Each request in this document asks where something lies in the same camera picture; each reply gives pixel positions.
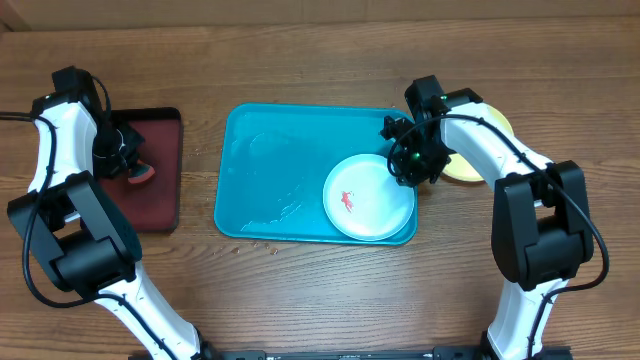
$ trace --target white arm segment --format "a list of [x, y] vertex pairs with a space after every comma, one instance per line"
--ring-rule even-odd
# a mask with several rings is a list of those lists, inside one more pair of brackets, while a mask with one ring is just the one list
[[[136, 263], [134, 281], [121, 280], [100, 290], [99, 293], [124, 297], [178, 359], [191, 359], [193, 355], [200, 353], [200, 340], [196, 328], [171, 308], [153, 285], [140, 262]], [[140, 340], [153, 359], [170, 359], [125, 307], [112, 299], [98, 299], [95, 302], [120, 319]]]
[[[545, 169], [551, 162], [547, 157], [535, 153], [509, 134], [491, 115], [486, 104], [465, 104], [454, 107], [449, 114], [482, 117], [500, 130], [536, 166]], [[440, 123], [444, 144], [459, 153], [494, 190], [495, 182], [508, 174], [533, 172], [491, 130], [478, 123], [447, 119]], [[504, 282], [500, 305], [495, 320], [489, 326], [487, 337], [491, 347], [501, 360], [527, 358], [529, 335], [538, 312], [542, 296], [551, 290], [565, 287], [568, 280], [556, 279], [538, 285], [534, 290], [524, 291], [518, 284]], [[551, 313], [552, 304], [547, 304], [534, 339], [533, 354], [542, 349], [542, 332]]]
[[[489, 343], [500, 359], [521, 360], [527, 358], [529, 335], [542, 303], [542, 297], [551, 290], [567, 286], [569, 280], [556, 279], [524, 291], [520, 285], [505, 279], [500, 295], [496, 318], [489, 326]], [[542, 350], [542, 332], [551, 314], [552, 304], [547, 304], [538, 331], [534, 337], [532, 354]]]
[[[56, 127], [55, 173], [49, 187], [61, 184], [67, 176], [84, 170], [93, 174], [93, 139], [98, 129], [87, 109], [79, 102], [63, 103], [45, 110], [41, 116]], [[49, 127], [42, 121], [35, 121], [35, 124], [40, 133], [40, 147], [36, 174], [28, 192], [40, 191], [47, 175], [51, 153]]]

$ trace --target wooden tabletop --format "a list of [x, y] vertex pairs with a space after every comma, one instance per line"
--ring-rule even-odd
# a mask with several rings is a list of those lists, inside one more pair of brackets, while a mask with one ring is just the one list
[[[184, 120], [180, 226], [141, 235], [169, 303], [222, 350], [426, 349], [476, 344], [498, 305], [486, 185], [420, 188], [420, 227], [397, 248], [230, 239], [213, 222], [225, 121], [243, 102], [396, 107], [436, 74], [471, 87], [516, 135], [587, 178], [611, 254], [597, 289], [559, 298], [545, 343], [578, 359], [640, 351], [640, 18], [438, 21], [5, 33], [0, 109], [28, 111], [69, 65], [100, 77], [116, 109], [174, 106]], [[33, 177], [38, 135], [0, 124], [0, 204]], [[21, 241], [0, 216], [0, 358], [124, 359], [141, 350], [95, 305], [54, 310], [28, 293]], [[232, 252], [239, 248], [239, 253]], [[594, 278], [600, 255], [581, 267]], [[37, 285], [59, 293], [37, 265]]]

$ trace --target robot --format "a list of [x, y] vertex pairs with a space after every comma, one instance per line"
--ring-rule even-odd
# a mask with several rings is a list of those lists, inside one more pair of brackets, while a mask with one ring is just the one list
[[[103, 112], [93, 80], [74, 67], [57, 71], [56, 91], [36, 99], [30, 114], [0, 113], [33, 119], [40, 134], [29, 192], [11, 201], [7, 213], [25, 241], [27, 285], [46, 305], [95, 302], [129, 328], [151, 359], [572, 359], [568, 348], [543, 348], [542, 333], [557, 294], [594, 287], [608, 271], [606, 247], [589, 220], [584, 175], [575, 163], [553, 163], [504, 132], [472, 90], [445, 94], [434, 76], [416, 80], [405, 93], [415, 122], [387, 117], [381, 135], [395, 140], [388, 165], [401, 186], [435, 183], [457, 152], [494, 191], [491, 246], [505, 281], [480, 345], [377, 354], [222, 353], [158, 292], [144, 271], [135, 231], [96, 182], [139, 166], [135, 149], [144, 139], [110, 121], [108, 96]], [[536, 206], [555, 207], [555, 213], [537, 219]], [[79, 231], [54, 235], [72, 221], [81, 221]], [[567, 287], [591, 259], [594, 235], [605, 260], [601, 276]], [[58, 289], [81, 300], [56, 303], [42, 295], [31, 281], [29, 251]]]

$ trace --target round plate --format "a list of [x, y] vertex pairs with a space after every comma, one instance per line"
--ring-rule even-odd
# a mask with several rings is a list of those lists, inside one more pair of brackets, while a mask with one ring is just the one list
[[393, 236], [409, 221], [413, 188], [400, 186], [380, 155], [352, 156], [336, 165], [323, 190], [324, 210], [345, 235], [364, 241]]
[[[491, 105], [488, 105], [488, 107], [491, 115], [493, 115], [500, 125], [502, 125], [511, 135], [513, 135], [513, 128], [511, 127], [511, 124], [509, 124], [509, 120], [507, 120], [500, 111], [496, 110]], [[451, 162], [444, 167], [444, 170], [442, 170], [445, 175], [460, 181], [483, 181], [482, 176], [480, 176], [473, 166], [471, 166], [471, 164], [469, 164], [469, 162], [462, 156], [459, 154], [453, 154], [449, 157], [451, 158]]]

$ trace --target rectangular tray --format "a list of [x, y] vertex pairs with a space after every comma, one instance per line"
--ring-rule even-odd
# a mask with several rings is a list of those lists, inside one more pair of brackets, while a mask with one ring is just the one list
[[247, 103], [227, 119], [214, 210], [231, 237], [335, 244], [402, 245], [418, 228], [418, 201], [407, 225], [380, 241], [350, 238], [331, 224], [322, 204], [325, 179], [357, 154], [387, 156], [379, 135], [396, 109]]

